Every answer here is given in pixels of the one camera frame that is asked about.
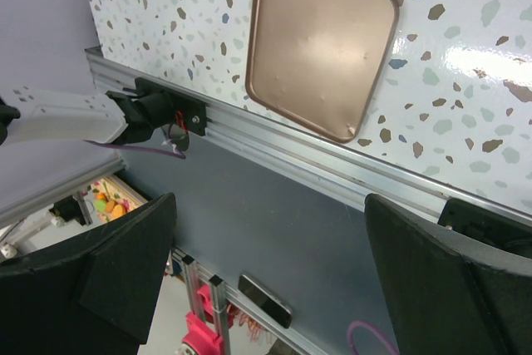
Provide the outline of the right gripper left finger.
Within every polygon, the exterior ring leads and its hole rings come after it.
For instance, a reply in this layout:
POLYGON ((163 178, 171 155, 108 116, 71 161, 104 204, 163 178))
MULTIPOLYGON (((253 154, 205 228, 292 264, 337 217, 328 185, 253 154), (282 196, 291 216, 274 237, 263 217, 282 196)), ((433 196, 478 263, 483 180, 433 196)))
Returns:
POLYGON ((3 354, 136 354, 148 341, 174 241, 168 193, 1 264, 3 354))

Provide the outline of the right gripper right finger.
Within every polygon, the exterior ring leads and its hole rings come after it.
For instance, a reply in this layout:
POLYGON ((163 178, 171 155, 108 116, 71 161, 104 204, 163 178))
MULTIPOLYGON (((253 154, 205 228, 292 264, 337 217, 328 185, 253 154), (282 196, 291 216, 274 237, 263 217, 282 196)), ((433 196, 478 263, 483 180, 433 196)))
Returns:
POLYGON ((377 194, 364 215, 400 353, 530 353, 531 259, 377 194))

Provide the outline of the square tin lid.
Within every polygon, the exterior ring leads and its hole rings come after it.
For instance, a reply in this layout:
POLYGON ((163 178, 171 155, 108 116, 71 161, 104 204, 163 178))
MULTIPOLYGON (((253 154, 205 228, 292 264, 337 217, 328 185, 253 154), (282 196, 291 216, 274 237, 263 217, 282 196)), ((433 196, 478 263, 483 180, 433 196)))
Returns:
POLYGON ((331 141, 352 141, 398 17, 395 0, 253 0, 247 94, 331 141))

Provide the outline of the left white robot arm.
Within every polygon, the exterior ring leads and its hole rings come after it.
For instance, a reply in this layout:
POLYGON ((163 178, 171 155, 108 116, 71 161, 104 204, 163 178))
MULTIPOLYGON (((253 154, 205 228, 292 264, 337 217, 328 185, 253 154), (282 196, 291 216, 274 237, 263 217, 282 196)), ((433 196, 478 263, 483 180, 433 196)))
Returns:
POLYGON ((118 104, 102 93, 90 95, 30 89, 2 90, 5 106, 20 116, 7 124, 8 145, 39 140, 82 140, 107 144, 127 127, 118 104))

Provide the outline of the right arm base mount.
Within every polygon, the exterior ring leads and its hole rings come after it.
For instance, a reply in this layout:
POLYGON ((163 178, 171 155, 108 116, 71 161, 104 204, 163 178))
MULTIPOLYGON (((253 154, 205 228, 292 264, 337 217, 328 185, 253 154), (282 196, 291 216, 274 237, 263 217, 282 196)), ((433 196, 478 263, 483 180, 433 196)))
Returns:
POLYGON ((438 224, 494 248, 531 259, 529 226, 464 200, 447 200, 438 224))

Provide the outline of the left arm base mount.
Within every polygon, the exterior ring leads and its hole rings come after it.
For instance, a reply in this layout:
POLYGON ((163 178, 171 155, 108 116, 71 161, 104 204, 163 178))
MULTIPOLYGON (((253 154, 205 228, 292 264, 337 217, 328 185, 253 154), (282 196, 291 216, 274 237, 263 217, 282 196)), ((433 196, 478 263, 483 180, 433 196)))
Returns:
POLYGON ((192 96, 145 78, 135 79, 133 89, 106 93, 125 115, 126 128, 113 145, 129 145, 149 140, 153 132, 174 122, 197 136, 205 135, 205 103, 192 96))

